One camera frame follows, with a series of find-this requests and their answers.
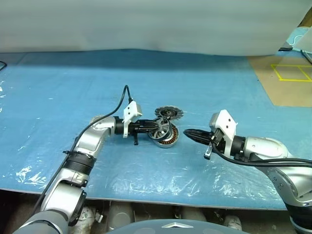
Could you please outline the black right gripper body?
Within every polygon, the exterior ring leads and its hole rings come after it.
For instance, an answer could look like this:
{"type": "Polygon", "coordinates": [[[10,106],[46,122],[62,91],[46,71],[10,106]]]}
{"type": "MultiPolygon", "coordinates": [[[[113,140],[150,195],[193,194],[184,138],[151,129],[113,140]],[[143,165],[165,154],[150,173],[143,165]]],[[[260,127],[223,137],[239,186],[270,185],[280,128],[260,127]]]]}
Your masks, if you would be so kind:
{"type": "Polygon", "coordinates": [[[213,143],[215,143],[215,147],[222,154],[225,152],[226,142],[224,140],[224,134],[220,129],[216,129],[214,132],[208,132],[205,135],[205,141],[207,142],[208,148],[204,153],[204,158],[210,160],[211,154],[215,153],[213,149],[213,143]]]}

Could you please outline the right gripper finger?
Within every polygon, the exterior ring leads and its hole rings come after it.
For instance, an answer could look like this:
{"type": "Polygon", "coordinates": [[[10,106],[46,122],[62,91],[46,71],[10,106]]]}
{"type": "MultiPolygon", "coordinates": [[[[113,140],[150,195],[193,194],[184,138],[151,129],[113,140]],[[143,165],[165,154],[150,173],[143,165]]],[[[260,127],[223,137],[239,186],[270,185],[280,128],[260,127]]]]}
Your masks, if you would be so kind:
{"type": "Polygon", "coordinates": [[[191,140],[203,144],[203,145],[209,145],[211,143],[212,135],[194,135],[194,134],[188,134],[186,135],[191,140]]]}
{"type": "Polygon", "coordinates": [[[212,137],[213,132],[208,132],[200,129],[186,129],[183,131],[187,137],[212,137]]]}

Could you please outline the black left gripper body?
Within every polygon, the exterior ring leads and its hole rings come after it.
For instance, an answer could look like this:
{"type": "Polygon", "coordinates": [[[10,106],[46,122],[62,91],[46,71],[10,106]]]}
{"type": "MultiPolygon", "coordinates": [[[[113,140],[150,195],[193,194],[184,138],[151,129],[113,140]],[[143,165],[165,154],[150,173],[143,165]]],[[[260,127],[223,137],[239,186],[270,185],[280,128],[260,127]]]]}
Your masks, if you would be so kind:
{"type": "Polygon", "coordinates": [[[134,145],[138,145],[138,134],[147,133],[147,120],[138,120],[128,125],[128,135],[134,138],[134,145]]]}

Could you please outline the silver spoked motor cover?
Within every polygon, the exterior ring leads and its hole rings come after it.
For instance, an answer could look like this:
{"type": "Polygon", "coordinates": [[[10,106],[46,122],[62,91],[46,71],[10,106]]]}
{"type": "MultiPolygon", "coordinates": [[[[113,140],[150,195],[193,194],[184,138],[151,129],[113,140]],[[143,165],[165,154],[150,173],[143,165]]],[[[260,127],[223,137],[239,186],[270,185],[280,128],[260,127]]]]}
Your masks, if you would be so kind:
{"type": "Polygon", "coordinates": [[[171,123],[165,117],[157,117],[153,120],[156,128],[148,133],[149,138],[156,141],[164,140],[171,133],[171,123]]]}

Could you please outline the toothed silver rotor disc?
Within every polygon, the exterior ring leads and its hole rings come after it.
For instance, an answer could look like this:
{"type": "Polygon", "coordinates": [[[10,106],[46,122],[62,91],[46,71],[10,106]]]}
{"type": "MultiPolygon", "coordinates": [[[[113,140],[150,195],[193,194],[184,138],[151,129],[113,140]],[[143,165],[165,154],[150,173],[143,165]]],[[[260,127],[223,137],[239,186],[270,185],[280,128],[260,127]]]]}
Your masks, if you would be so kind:
{"type": "Polygon", "coordinates": [[[155,109],[155,115],[157,117],[174,120],[182,118],[184,116],[184,112],[175,106],[161,106],[155,109]]]}

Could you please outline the motor stator with copper windings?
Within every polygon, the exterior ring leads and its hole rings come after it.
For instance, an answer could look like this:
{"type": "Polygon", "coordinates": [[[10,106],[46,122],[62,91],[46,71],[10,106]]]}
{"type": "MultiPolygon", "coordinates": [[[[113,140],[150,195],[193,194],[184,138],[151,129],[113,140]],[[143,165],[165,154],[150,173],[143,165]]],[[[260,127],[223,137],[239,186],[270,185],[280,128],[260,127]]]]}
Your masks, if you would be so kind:
{"type": "Polygon", "coordinates": [[[157,145],[160,148],[171,148],[177,143],[179,138],[179,129],[173,123],[171,124],[171,126],[172,126],[171,135],[162,141],[153,140],[153,143],[155,145],[157,145]]]}

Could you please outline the grey rounded shape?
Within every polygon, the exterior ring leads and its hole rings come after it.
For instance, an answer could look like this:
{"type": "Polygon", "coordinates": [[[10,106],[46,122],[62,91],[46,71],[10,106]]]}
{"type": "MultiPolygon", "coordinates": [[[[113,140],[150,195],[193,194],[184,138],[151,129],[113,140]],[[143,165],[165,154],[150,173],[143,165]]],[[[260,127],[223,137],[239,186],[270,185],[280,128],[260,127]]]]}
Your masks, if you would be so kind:
{"type": "Polygon", "coordinates": [[[129,202],[112,201],[108,213],[108,230],[126,226],[135,221],[135,213],[129,202]]]}
{"type": "Polygon", "coordinates": [[[241,220],[236,215],[226,215],[224,218],[223,225],[235,230],[242,230],[241,220]]]}
{"type": "Polygon", "coordinates": [[[182,207],[181,218],[188,219],[188,220],[204,221],[204,222],[207,221],[204,213],[198,207],[182,207]]]}
{"type": "Polygon", "coordinates": [[[95,221],[95,213],[95,208],[84,207],[78,222],[71,229],[71,234],[91,234],[91,227],[95,221]]]}

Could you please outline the brown cardboard sheet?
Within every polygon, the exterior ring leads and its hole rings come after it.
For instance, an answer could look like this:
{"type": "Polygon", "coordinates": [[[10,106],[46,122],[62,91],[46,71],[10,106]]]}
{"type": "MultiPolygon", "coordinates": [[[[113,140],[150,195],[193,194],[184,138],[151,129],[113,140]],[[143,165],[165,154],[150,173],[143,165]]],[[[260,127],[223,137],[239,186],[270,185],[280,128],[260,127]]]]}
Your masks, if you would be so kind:
{"type": "Polygon", "coordinates": [[[275,106],[312,108],[312,64],[292,56],[247,57],[275,106]]]}

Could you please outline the blue table mat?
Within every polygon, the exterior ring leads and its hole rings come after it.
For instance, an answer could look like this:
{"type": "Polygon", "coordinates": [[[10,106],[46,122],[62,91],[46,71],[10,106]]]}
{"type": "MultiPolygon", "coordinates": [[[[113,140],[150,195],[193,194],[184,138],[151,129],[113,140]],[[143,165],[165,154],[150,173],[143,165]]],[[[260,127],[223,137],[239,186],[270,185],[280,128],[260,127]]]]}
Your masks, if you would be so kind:
{"type": "MultiPolygon", "coordinates": [[[[227,109],[241,136],[281,139],[280,115],[245,57],[142,50],[0,54],[0,189],[40,193],[75,137],[116,108],[123,88],[143,117],[173,105],[179,130],[206,129],[227,109]]],[[[253,167],[203,158],[205,146],[180,135],[163,149],[140,135],[106,140],[90,174],[95,199],[248,209],[284,209],[272,183],[253,167]]]]}

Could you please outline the grey robot torso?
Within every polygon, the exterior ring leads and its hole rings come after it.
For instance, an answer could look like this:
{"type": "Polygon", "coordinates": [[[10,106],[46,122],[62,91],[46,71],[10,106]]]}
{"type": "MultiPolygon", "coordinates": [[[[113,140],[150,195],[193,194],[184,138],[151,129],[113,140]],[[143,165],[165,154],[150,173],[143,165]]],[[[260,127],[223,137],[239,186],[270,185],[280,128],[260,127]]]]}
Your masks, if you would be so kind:
{"type": "Polygon", "coordinates": [[[133,222],[106,234],[249,234],[215,223],[188,219],[150,219],[133,222]]]}

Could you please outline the white foam sheet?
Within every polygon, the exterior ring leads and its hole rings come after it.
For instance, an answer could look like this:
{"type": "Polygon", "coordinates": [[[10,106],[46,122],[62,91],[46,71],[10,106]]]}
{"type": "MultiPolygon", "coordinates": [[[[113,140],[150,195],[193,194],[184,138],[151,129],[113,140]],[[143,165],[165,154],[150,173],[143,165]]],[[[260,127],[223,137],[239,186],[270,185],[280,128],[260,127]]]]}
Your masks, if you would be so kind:
{"type": "Polygon", "coordinates": [[[275,54],[312,0],[0,0],[0,52],[275,54]]]}

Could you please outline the blue board with white line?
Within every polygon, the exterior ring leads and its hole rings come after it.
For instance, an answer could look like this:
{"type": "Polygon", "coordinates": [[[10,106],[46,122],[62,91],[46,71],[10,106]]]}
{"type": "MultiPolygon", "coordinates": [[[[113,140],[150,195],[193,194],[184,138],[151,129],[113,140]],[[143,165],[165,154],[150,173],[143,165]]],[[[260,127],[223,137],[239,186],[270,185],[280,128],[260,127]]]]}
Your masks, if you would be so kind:
{"type": "Polygon", "coordinates": [[[287,39],[287,43],[291,47],[294,47],[295,44],[308,32],[309,29],[310,27],[307,26],[296,27],[287,39]]]}

